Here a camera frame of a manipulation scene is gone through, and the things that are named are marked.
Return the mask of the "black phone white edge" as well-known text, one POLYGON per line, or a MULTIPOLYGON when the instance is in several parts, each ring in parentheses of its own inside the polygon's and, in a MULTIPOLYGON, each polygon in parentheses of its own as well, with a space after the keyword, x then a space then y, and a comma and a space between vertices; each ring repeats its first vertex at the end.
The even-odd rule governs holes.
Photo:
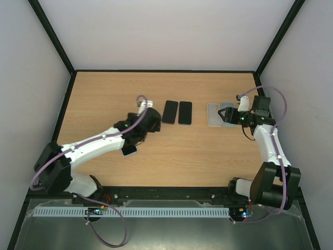
POLYGON ((178 102, 167 100, 162 115, 162 123, 175 124, 178 102))

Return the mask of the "dark blue phone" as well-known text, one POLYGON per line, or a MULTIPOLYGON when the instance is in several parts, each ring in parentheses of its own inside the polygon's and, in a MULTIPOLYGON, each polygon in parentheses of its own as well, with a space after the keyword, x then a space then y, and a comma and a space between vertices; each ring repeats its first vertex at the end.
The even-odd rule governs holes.
POLYGON ((178 123, 191 125, 192 123, 192 102, 181 101, 179 104, 178 123))

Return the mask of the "beige phone case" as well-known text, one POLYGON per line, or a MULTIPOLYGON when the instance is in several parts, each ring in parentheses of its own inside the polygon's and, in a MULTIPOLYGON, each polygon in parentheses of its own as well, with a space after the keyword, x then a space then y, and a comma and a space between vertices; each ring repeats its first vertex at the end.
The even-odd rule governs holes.
POLYGON ((218 111, 221 109, 220 103, 207 103, 207 120, 209 127, 221 127, 222 119, 218 115, 218 111))

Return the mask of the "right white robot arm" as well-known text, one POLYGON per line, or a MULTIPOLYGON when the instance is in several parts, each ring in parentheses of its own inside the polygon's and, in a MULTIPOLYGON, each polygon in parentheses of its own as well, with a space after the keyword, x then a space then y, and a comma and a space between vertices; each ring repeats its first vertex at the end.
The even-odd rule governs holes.
POLYGON ((262 158, 262 166, 252 181, 233 178, 229 182, 227 199, 238 204, 247 197, 279 214, 292 205, 301 173, 283 152, 276 121, 270 117, 270 102, 269 97, 256 95, 250 106, 248 97, 243 96, 238 108, 222 106, 217 113, 225 123, 249 128, 262 158))

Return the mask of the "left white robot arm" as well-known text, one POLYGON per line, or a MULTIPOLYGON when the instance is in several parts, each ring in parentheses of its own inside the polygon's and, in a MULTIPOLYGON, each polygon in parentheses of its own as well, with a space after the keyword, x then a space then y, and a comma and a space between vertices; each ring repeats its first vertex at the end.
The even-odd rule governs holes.
POLYGON ((45 190, 48 195, 60 192, 90 197, 99 188, 94 176, 85 176, 75 169, 104 153, 134 149, 148 133, 160 131, 161 115, 149 107, 139 114, 128 113, 108 130, 82 141, 58 145, 48 143, 37 160, 30 190, 45 190))

